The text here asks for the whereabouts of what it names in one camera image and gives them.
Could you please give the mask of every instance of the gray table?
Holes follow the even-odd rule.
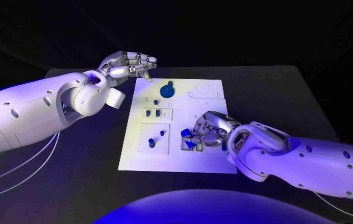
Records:
[[[52,69],[47,77],[85,70]],[[228,112],[241,122],[258,121],[293,136],[339,141],[296,67],[158,68],[150,74],[155,78],[222,79]],[[248,192],[284,201],[335,221],[353,220],[310,191],[274,176],[260,183],[241,173],[119,171],[134,82],[130,78],[119,87],[127,95],[122,108],[106,106],[98,114],[62,131],[47,166],[21,187],[0,195],[3,223],[90,223],[129,202],[182,189]],[[42,141],[5,152],[2,172],[22,163],[45,144]],[[0,180],[2,189],[31,175],[49,151]],[[345,210],[353,209],[351,200],[326,199]]]

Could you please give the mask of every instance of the white robotic arm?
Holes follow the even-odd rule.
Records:
[[[185,136],[185,140],[205,146],[228,143],[230,162],[258,182],[274,175],[302,189],[353,198],[352,145],[290,137],[257,122],[241,125],[218,112],[205,113],[196,122],[194,134]]]
[[[130,76],[152,81],[147,70],[158,67],[156,61],[145,54],[120,51],[104,59],[97,70],[2,90],[0,152],[44,140],[94,115],[106,104],[120,108],[126,95],[113,87]]]

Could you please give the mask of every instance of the blue object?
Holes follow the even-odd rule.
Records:
[[[149,140],[149,143],[150,143],[150,147],[156,146],[156,142],[155,142],[153,138]]]
[[[181,132],[181,135],[182,135],[182,137],[185,137],[185,136],[192,136],[191,130],[189,130],[189,129],[185,129],[185,130]],[[198,145],[198,144],[195,144],[195,143],[192,143],[192,142],[189,142],[189,141],[186,141],[186,140],[185,140],[185,142],[186,142],[186,145],[188,145],[188,148],[189,148],[189,149],[195,148],[196,145]]]
[[[175,95],[175,88],[173,88],[173,82],[172,82],[172,81],[169,81],[169,82],[168,82],[168,85],[165,85],[165,86],[160,88],[160,95],[162,95],[165,98],[173,97],[173,95]]]
[[[222,142],[222,151],[227,151],[227,142]]]

